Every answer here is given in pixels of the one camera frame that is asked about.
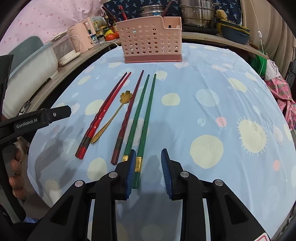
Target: basket base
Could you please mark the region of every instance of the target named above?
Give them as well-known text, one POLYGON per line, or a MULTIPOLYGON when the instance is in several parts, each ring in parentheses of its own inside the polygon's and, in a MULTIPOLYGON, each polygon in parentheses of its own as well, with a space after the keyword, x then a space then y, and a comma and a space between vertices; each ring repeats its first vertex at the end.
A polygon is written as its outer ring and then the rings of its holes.
POLYGON ((181 54, 161 54, 144 56, 125 56, 124 62, 131 63, 157 63, 157 62, 182 62, 181 54))

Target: stainless steel pot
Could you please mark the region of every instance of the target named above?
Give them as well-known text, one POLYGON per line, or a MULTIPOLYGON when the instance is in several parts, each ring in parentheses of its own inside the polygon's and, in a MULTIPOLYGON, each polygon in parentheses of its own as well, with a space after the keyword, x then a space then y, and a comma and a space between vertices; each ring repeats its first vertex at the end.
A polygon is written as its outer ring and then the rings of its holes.
POLYGON ((214 6, 211 0, 179 0, 184 25, 199 28, 212 28, 215 19, 214 6))
POLYGON ((165 10, 165 5, 148 5, 140 8, 140 17, 160 16, 165 10))

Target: gold spoon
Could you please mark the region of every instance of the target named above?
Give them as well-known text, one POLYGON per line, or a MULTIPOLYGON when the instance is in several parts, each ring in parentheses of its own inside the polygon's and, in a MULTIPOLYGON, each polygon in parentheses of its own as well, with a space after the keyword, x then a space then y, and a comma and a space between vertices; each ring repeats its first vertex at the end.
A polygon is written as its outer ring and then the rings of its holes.
POLYGON ((133 94, 130 91, 126 91, 125 93, 122 93, 120 95, 120 103, 121 106, 117 109, 117 111, 115 112, 115 114, 112 116, 112 118, 106 123, 106 125, 104 125, 102 127, 102 129, 100 129, 98 131, 97 134, 95 134, 95 136, 92 138, 91 140, 91 144, 95 143, 100 137, 101 135, 104 133, 104 131, 107 129, 107 127, 110 125, 111 121, 114 119, 114 117, 117 115, 117 113, 120 111, 120 109, 123 107, 124 104, 127 104, 130 102, 131 98, 132 98, 133 94))

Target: pink basket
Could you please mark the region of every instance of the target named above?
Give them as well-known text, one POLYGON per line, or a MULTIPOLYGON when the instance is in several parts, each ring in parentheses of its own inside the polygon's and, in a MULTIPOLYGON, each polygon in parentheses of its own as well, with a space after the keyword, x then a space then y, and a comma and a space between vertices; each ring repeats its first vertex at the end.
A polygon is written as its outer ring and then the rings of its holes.
POLYGON ((151 16, 117 23, 125 63, 182 62, 180 17, 151 16))

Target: metal bolt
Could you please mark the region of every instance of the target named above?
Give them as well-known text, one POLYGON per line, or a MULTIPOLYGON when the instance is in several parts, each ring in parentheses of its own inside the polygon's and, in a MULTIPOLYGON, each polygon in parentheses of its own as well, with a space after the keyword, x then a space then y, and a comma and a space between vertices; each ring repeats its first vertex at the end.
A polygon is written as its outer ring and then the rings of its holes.
POLYGON ((79 180, 75 182, 76 187, 81 187, 83 185, 83 181, 79 180))
POLYGON ((189 173, 188 172, 181 172, 180 176, 181 177, 189 177, 189 173))
POLYGON ((117 172, 110 172, 110 173, 109 173, 109 177, 110 177, 110 178, 115 178, 115 177, 117 177, 117 176, 118 176, 117 172))
POLYGON ((220 179, 217 179, 217 180, 215 180, 215 184, 220 187, 223 185, 223 181, 220 179))

